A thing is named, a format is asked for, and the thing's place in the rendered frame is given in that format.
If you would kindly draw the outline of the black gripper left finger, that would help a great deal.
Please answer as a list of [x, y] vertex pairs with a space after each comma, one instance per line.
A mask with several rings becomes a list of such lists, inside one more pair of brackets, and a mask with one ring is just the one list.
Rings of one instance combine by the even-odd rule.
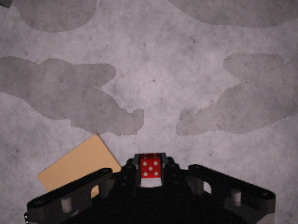
[[[29, 224], [61, 224], [107, 195], [106, 202], [135, 197], [136, 186], [141, 186], [141, 153], [126, 164], [119, 172], [102, 168], [32, 199], [27, 203]], [[99, 194], [91, 198], [97, 185]]]

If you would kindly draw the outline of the red die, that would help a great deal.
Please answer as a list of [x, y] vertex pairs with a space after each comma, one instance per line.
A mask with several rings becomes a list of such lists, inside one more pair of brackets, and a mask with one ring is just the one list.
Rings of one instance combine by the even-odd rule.
[[141, 178], [160, 178], [159, 153], [141, 154]]

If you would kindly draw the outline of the tan square mat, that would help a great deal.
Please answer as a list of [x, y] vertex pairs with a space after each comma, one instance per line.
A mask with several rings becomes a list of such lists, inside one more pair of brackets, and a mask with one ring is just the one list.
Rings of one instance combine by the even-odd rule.
[[120, 164], [96, 133], [37, 175], [47, 192], [102, 168], [119, 172]]

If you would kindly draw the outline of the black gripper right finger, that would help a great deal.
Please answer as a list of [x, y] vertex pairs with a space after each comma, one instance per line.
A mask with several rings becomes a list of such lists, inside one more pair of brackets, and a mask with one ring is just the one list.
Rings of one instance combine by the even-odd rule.
[[[166, 153], [159, 156], [166, 196], [194, 200], [194, 192], [240, 215], [249, 224], [274, 224], [276, 195], [272, 191], [198, 164], [189, 165], [188, 170], [180, 169]], [[211, 194], [204, 190], [204, 182], [210, 185]]]

